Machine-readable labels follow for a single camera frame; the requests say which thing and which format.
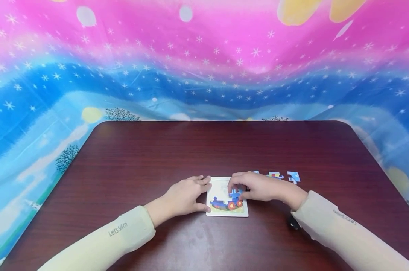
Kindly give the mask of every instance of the wrinkled fabric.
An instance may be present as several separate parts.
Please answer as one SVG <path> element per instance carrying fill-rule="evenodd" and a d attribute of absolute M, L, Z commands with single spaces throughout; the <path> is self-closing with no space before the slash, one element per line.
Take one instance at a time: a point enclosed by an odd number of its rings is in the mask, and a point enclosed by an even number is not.
<path fill-rule="evenodd" d="M 339 120 L 409 203 L 409 0 L 0 1 L 0 265 L 106 120 Z"/>

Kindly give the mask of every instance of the black object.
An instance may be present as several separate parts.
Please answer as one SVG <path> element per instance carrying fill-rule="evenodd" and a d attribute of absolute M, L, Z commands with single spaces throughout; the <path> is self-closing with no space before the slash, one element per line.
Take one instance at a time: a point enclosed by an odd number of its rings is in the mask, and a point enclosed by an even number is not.
<path fill-rule="evenodd" d="M 296 219 L 292 215 L 290 215 L 288 219 L 288 225 L 290 226 L 290 228 L 294 229 L 295 231 L 298 231 L 301 229 L 301 226 L 299 226 L 299 223 L 296 221 Z"/>

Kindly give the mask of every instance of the red wheel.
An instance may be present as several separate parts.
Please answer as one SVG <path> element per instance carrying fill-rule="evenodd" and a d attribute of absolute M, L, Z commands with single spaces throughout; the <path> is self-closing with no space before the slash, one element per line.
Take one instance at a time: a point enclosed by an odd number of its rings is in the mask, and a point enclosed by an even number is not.
<path fill-rule="evenodd" d="M 236 209 L 236 205 L 234 204 L 234 202 L 230 202 L 228 208 L 230 211 L 233 211 L 234 209 Z"/>

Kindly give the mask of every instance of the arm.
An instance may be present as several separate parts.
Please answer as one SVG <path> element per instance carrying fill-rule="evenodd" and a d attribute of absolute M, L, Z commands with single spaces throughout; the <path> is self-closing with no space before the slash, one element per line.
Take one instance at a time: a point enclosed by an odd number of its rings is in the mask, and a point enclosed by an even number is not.
<path fill-rule="evenodd" d="M 292 212 L 299 225 L 355 271 L 409 271 L 409 261 L 314 191 Z"/>
<path fill-rule="evenodd" d="M 196 198 L 210 189 L 210 177 L 190 177 L 171 186 L 164 196 L 137 206 L 113 222 L 70 245 L 38 271 L 105 271 L 119 258 L 147 243 L 166 220 L 196 211 L 210 211 Z"/>
<path fill-rule="evenodd" d="M 234 173 L 228 190 L 242 185 L 251 190 L 241 194 L 242 199 L 287 203 L 312 239 L 338 253 L 355 271 L 409 271 L 407 259 L 316 192 L 253 172 Z"/>

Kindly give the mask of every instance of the tabletop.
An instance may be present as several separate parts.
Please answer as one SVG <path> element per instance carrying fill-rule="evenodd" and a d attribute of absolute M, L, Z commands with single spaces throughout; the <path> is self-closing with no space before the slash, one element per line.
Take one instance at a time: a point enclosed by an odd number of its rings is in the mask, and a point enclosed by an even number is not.
<path fill-rule="evenodd" d="M 299 186 L 320 193 L 409 259 L 409 207 L 344 123 L 104 122 L 0 270 L 37 270 L 181 179 L 257 170 L 299 172 Z M 204 203 L 205 194 L 198 201 Z M 283 203 L 248 206 L 248 218 L 196 213 L 171 219 L 110 270 L 350 270 L 333 251 L 289 228 Z"/>

